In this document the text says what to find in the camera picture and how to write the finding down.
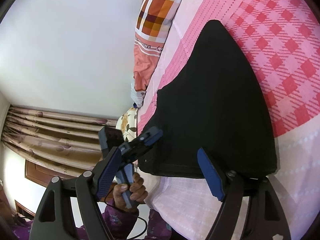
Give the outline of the purple sleeved left forearm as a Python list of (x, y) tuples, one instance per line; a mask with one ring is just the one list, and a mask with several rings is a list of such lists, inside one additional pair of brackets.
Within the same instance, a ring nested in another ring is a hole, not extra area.
[[(106, 206), (104, 213), (102, 213), (103, 220), (114, 239), (127, 239), (136, 224), (139, 210), (133, 213), (120, 212), (111, 205), (114, 205), (114, 201), (110, 201)], [(157, 211), (150, 210), (144, 239), (171, 239), (171, 237), (171, 226)]]

